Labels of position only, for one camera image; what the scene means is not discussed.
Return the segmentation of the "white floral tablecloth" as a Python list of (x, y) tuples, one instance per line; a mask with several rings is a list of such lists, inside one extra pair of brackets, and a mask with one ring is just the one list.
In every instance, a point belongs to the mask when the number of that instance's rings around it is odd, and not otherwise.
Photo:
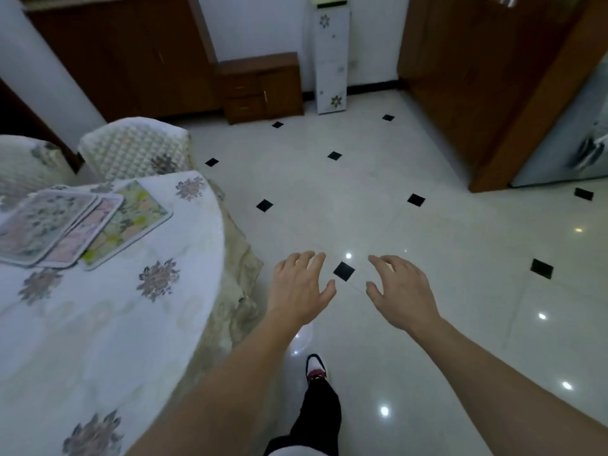
[(171, 213), (99, 267), (0, 263), (0, 456), (126, 456), (168, 404), (221, 285), (197, 171), (138, 179)]

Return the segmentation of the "small brown drawer cabinet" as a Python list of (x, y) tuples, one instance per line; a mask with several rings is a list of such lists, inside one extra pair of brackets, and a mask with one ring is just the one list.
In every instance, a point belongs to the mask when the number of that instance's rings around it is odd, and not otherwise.
[(305, 113), (297, 52), (225, 60), (216, 73), (229, 124)]

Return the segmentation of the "grey floral placemat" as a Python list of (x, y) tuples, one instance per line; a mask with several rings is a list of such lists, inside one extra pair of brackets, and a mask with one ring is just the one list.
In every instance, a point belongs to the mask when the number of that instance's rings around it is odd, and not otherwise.
[(0, 262), (31, 267), (47, 257), (101, 197), (76, 190), (42, 190), (0, 223)]

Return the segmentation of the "green floral placemat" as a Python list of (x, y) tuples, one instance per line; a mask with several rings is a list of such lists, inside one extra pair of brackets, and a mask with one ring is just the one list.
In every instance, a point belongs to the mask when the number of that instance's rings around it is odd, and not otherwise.
[(96, 269), (173, 215), (172, 209), (138, 180), (124, 183), (117, 193), (123, 202), (81, 256), (83, 270)]

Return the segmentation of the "brown wooden wardrobe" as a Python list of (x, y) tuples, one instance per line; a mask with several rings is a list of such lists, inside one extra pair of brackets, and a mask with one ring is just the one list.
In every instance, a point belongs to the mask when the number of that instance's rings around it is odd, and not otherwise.
[(506, 189), (608, 52), (608, 0), (409, 0), (397, 73), (469, 168)]

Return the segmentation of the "beige table skirt cloth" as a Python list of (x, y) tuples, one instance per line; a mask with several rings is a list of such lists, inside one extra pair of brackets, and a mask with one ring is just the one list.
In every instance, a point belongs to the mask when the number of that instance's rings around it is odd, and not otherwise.
[(206, 327), (163, 413), (179, 404), (213, 367), (223, 362), (247, 336), (259, 312), (252, 293), (264, 263), (255, 255), (245, 234), (230, 215), (224, 204), (224, 192), (214, 181), (208, 182), (223, 215), (223, 278)]

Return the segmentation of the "person's right forearm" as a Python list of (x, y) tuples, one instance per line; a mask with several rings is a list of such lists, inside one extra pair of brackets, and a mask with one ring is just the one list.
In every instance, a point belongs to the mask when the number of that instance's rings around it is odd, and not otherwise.
[(608, 427), (546, 391), (440, 317), (407, 327), (494, 456), (608, 456)]

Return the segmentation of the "person's left hand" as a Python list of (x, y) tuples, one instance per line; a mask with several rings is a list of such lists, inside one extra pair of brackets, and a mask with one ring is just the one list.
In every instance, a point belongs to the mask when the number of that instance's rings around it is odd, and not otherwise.
[(319, 305), (319, 284), (326, 255), (315, 253), (315, 275), (312, 278), (297, 277), (297, 259), (301, 253), (292, 253), (285, 260), (285, 279), (274, 283), (272, 274), (266, 314), (264, 319), (282, 322), (292, 328), (301, 328), (312, 322), (328, 305)]

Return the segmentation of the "person's left forearm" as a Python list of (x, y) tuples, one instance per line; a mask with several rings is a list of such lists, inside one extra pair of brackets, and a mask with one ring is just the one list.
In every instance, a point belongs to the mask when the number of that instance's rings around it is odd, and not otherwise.
[(288, 346), (311, 319), (270, 311), (126, 456), (243, 456)]

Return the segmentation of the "person's black trouser leg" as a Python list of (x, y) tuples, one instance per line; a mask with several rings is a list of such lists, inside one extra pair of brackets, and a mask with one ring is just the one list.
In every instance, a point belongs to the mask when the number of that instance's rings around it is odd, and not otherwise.
[(340, 401), (326, 375), (314, 372), (290, 432), (270, 440), (263, 456), (339, 456)]

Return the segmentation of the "pink floral placemat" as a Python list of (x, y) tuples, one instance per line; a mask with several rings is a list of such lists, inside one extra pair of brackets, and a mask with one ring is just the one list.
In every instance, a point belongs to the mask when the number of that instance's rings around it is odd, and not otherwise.
[(51, 251), (35, 266), (52, 269), (73, 266), (116, 214), (124, 200), (124, 195), (118, 193), (97, 195), (93, 205), (79, 216)]

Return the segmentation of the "silver refrigerator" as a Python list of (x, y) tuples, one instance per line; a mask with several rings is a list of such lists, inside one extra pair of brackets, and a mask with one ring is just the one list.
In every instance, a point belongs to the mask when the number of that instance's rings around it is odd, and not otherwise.
[(513, 188), (608, 177), (608, 53), (510, 183)]

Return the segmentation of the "white quilted chair cover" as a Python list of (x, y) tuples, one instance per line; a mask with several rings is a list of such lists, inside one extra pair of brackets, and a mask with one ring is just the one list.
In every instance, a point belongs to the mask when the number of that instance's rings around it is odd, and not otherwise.
[(80, 138), (79, 154), (104, 181), (197, 170), (193, 141), (181, 127), (146, 117), (108, 123)]
[(0, 135), (0, 213), (11, 212), (30, 193), (76, 182), (77, 175), (57, 145)]

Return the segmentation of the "person's right hand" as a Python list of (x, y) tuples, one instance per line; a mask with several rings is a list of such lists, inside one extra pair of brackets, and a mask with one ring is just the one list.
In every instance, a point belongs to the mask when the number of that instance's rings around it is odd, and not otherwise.
[(369, 255), (381, 279), (384, 305), (375, 306), (391, 326), (417, 339), (441, 325), (435, 297), (425, 273), (398, 255)]

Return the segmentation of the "large brown wooden cabinet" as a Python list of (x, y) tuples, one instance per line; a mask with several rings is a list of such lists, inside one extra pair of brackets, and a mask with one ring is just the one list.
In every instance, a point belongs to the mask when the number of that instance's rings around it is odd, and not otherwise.
[(107, 122), (217, 112), (217, 57), (199, 0), (20, 0)]

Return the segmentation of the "black white red shoe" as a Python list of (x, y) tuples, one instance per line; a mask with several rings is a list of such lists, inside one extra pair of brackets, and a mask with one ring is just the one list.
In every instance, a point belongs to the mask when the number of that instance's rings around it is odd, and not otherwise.
[(327, 370), (318, 354), (313, 353), (307, 357), (305, 376), (307, 383), (310, 383), (315, 379), (328, 380)]

